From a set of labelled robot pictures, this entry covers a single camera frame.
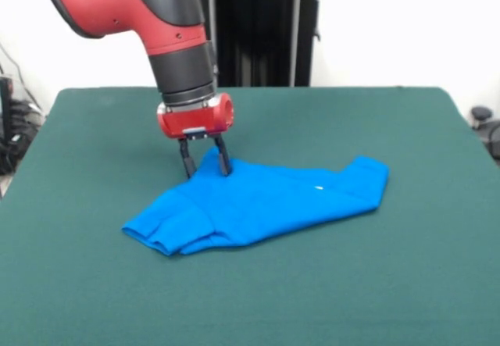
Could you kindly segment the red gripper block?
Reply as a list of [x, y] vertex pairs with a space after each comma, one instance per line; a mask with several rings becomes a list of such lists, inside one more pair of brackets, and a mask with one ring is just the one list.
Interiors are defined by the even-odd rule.
[[218, 149], [221, 173], [224, 176], [231, 174], [230, 157], [220, 134], [228, 131], [234, 123], [234, 105], [228, 93], [219, 93], [190, 105], [167, 106], [162, 102], [156, 115], [159, 126], [167, 137], [180, 138], [180, 156], [187, 178], [195, 174], [195, 162], [189, 153], [186, 137], [194, 134], [217, 134], [212, 139]]

